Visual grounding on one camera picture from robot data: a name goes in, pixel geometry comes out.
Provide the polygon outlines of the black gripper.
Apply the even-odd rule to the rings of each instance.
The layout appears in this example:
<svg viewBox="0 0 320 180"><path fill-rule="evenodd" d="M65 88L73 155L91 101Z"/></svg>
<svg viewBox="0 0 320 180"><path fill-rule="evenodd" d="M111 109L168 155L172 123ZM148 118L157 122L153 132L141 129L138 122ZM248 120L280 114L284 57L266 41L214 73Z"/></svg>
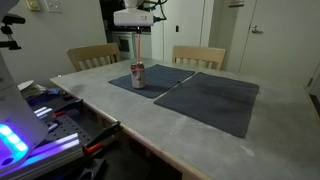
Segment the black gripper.
<svg viewBox="0 0 320 180"><path fill-rule="evenodd" d="M136 27L136 33L142 33L144 31L144 27Z"/></svg>

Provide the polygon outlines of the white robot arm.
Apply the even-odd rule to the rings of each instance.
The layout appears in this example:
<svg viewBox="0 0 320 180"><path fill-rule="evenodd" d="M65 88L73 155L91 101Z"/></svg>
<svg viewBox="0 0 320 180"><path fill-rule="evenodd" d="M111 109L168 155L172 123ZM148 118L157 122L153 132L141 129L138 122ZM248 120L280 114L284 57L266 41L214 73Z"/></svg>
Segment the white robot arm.
<svg viewBox="0 0 320 180"><path fill-rule="evenodd" d="M125 24L127 26L134 26L137 31L140 31L143 27L151 24L150 13L139 9L144 0L124 0L124 3L126 7Z"/></svg>

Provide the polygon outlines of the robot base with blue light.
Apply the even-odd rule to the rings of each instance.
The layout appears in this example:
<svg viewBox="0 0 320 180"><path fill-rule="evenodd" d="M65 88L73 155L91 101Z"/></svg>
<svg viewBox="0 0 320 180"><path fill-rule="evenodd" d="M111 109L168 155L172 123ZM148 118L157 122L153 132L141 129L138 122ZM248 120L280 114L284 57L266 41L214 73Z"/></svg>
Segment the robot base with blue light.
<svg viewBox="0 0 320 180"><path fill-rule="evenodd" d="M0 173L23 163L48 134L21 95L0 55Z"/></svg>

